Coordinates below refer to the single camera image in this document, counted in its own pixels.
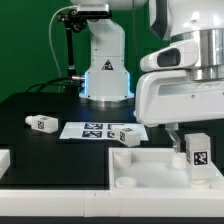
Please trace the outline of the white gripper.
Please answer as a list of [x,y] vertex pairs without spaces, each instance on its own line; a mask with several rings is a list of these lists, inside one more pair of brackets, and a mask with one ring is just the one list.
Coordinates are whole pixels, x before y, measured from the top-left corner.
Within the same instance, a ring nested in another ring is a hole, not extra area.
[[179,126],[172,123],[224,118],[224,81],[193,81],[190,68],[198,59],[198,43],[186,40],[140,61],[145,74],[136,87],[136,120],[146,126],[166,124],[176,153],[181,140]]

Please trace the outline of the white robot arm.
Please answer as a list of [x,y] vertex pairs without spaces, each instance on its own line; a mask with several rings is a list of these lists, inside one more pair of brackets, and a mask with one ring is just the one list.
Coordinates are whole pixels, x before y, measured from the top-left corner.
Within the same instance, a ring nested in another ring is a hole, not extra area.
[[145,74],[134,95],[136,120],[165,124],[175,136],[178,123],[224,118],[224,0],[70,1],[92,33],[82,98],[105,103],[125,97],[124,32],[111,12],[147,5],[150,29],[170,45],[140,61]]

